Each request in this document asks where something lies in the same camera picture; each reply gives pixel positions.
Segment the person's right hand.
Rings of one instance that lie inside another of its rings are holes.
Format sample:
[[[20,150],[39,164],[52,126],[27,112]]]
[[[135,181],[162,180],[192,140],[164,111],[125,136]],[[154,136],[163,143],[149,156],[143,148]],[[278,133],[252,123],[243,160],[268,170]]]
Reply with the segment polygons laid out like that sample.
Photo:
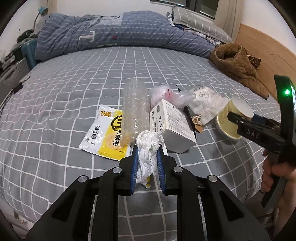
[[[272,175],[286,178],[287,184],[278,203],[278,207],[280,210],[287,209],[293,211],[295,209],[295,167],[286,162],[272,165],[267,157],[268,155],[269,151],[264,150],[263,156],[265,160],[263,162],[261,187],[265,192],[271,190],[273,185]]]

